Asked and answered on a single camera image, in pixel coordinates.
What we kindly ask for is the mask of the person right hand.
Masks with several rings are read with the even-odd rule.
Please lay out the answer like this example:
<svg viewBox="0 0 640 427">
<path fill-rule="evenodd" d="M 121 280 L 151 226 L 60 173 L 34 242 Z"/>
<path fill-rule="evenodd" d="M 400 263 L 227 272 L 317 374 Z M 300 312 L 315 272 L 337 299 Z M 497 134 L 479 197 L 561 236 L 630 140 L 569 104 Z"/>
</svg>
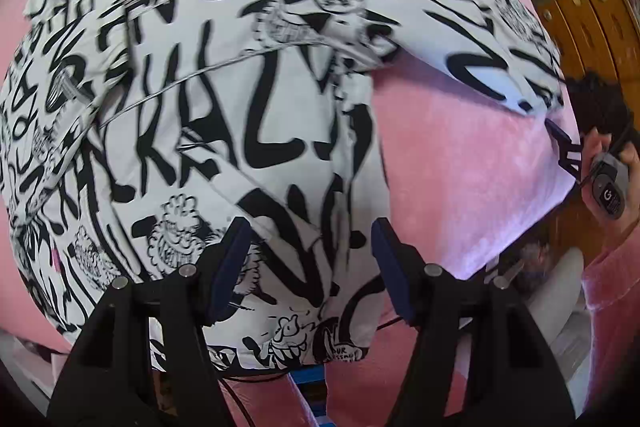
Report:
<svg viewBox="0 0 640 427">
<path fill-rule="evenodd" d="M 591 170 L 593 159 L 600 153 L 607 152 L 612 142 L 612 135 L 601 134 L 593 128 L 586 136 L 582 148 L 582 179 L 586 179 Z M 626 208 L 622 217 L 612 220 L 606 217 L 592 195 L 590 183 L 582 186 L 582 200 L 596 218 L 604 233 L 604 243 L 608 248 L 616 248 L 626 241 L 639 223 L 639 154 L 634 144 L 628 142 L 620 152 L 620 161 L 628 168 L 629 184 L 626 195 Z"/>
</svg>

